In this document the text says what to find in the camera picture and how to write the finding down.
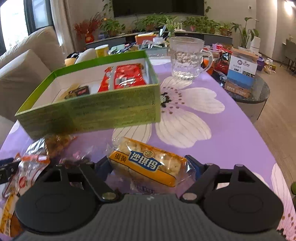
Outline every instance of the chair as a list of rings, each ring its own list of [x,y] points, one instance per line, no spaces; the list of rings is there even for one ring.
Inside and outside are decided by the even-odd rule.
[[[285,59],[282,62],[282,64],[285,62],[286,59],[289,59],[288,68],[290,65],[290,61],[292,61],[292,64],[291,64],[291,68],[292,68],[293,64],[296,62],[296,43],[288,39],[286,39]]]

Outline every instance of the plastic bag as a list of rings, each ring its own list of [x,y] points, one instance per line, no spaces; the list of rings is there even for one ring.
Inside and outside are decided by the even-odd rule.
[[[54,158],[74,139],[75,137],[71,135],[46,135],[31,144],[25,155],[42,155]]]
[[[186,158],[126,137],[114,140],[108,159],[115,174],[131,180],[140,193],[175,193],[175,187],[195,177]]]
[[[2,192],[3,197],[8,197],[2,212],[0,232],[10,237],[15,237],[22,232],[22,228],[14,213],[15,204],[31,186],[37,177],[49,165],[48,156],[29,155],[20,157],[17,154],[15,160],[21,160],[17,173]]]

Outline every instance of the glass mug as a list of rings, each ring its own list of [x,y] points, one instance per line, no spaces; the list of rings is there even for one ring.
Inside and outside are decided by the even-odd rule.
[[[211,67],[213,55],[211,51],[203,49],[205,45],[203,40],[191,37],[172,37],[169,41],[173,76],[182,80],[193,80]],[[209,57],[205,69],[201,67],[203,56]]]

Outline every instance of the green gift box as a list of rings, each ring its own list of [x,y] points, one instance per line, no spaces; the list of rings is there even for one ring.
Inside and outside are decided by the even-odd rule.
[[[107,67],[141,63],[146,85],[98,92]],[[72,84],[90,95],[55,102]],[[160,86],[145,51],[96,58],[53,71],[15,114],[33,139],[160,122]]]

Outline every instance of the window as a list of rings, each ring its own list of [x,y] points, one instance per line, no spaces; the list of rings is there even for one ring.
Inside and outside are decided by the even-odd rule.
[[[0,7],[2,34],[6,50],[28,36],[23,0],[8,0]]]
[[[42,28],[49,25],[45,0],[32,0],[35,27]]]
[[[50,0],[0,0],[0,55],[29,34],[52,25]]]

